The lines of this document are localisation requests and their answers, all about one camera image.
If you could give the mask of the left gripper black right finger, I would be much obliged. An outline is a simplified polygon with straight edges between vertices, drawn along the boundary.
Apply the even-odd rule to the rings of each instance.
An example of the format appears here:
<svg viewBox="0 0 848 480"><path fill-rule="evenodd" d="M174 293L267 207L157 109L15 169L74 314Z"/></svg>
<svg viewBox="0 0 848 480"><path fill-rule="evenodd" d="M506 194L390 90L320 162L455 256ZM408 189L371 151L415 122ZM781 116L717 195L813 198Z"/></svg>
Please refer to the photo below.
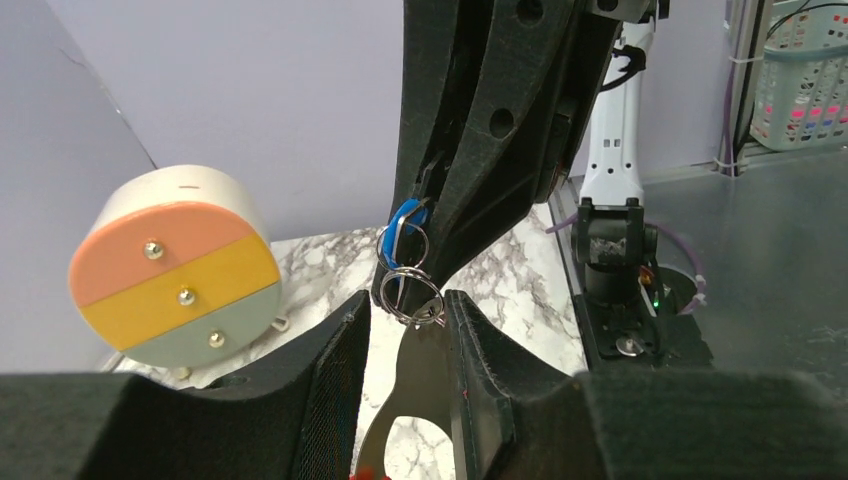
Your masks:
<svg viewBox="0 0 848 480"><path fill-rule="evenodd" d="M843 479L847 412L795 373L569 376L445 295L460 479Z"/></svg>

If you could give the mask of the blue capped key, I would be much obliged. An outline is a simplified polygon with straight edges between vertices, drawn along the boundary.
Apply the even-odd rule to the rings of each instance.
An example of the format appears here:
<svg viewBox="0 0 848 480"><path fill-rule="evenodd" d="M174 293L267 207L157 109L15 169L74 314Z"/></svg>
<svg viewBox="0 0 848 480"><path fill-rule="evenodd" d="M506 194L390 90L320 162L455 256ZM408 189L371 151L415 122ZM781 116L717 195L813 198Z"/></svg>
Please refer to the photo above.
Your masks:
<svg viewBox="0 0 848 480"><path fill-rule="evenodd" d="M420 269L429 253L429 238L423 229L429 217L428 202L428 198L407 199L396 210L387 226L380 233L377 250L378 260L388 274L400 270L401 277L404 277L405 273L412 273L423 277L426 281L430 280L429 275ZM418 232L422 237L423 253L414 265L404 265L398 259L400 241L414 232Z"/></svg>

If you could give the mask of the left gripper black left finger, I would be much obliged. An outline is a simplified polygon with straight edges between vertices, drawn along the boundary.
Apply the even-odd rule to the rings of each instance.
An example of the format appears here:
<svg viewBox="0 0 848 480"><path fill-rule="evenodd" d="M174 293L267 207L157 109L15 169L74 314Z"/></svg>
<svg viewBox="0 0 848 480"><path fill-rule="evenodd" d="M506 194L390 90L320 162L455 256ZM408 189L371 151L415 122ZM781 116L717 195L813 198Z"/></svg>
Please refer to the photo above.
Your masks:
<svg viewBox="0 0 848 480"><path fill-rule="evenodd" d="M209 386L137 374L1 379L5 479L344 479L355 443L370 298Z"/></svg>

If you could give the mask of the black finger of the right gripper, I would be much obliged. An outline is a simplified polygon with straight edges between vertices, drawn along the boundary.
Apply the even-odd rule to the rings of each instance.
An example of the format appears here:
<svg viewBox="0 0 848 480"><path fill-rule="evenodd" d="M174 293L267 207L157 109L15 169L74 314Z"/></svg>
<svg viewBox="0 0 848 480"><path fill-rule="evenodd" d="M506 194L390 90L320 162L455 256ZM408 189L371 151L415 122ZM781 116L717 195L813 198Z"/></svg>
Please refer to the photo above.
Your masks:
<svg viewBox="0 0 848 480"><path fill-rule="evenodd" d="M499 104L504 233L571 167L623 23L619 1L500 1L483 79Z"/></svg>
<svg viewBox="0 0 848 480"><path fill-rule="evenodd" d="M423 269L444 284L504 233L501 140L489 122L499 104L483 79L490 31L504 19L500 1L404 4L399 143L389 221L407 199L428 198L423 226L430 253ZM401 240L417 260L420 236Z"/></svg>

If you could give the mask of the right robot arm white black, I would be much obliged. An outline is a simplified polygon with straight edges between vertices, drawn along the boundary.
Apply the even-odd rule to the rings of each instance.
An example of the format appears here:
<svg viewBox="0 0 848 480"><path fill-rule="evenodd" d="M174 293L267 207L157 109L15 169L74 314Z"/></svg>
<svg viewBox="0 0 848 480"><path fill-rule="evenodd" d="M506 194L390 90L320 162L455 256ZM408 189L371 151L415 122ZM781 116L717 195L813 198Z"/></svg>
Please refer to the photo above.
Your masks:
<svg viewBox="0 0 848 480"><path fill-rule="evenodd" d="M547 201L587 128L637 83L665 1L407 1L392 207L371 294L406 325L440 322L463 266ZM658 232L634 161L588 164L568 220L603 358L664 356Z"/></svg>

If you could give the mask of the silver keyring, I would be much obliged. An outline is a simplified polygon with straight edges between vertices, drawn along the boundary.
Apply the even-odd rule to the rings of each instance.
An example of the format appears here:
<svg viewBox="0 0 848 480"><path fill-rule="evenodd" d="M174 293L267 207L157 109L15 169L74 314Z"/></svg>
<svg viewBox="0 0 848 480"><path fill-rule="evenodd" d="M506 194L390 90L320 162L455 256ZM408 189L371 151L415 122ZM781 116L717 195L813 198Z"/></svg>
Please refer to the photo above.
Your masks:
<svg viewBox="0 0 848 480"><path fill-rule="evenodd" d="M400 241L398 259L402 264L411 266L418 262L423 253L421 236L419 240L417 260L401 258ZM400 270L388 274L386 269L383 267L382 269L384 273L377 281L376 293L381 307L387 313L394 316L398 322L414 328L432 324L444 325L444 295L428 273L430 280L426 281L423 277L412 273L405 273L404 277L401 277Z"/></svg>

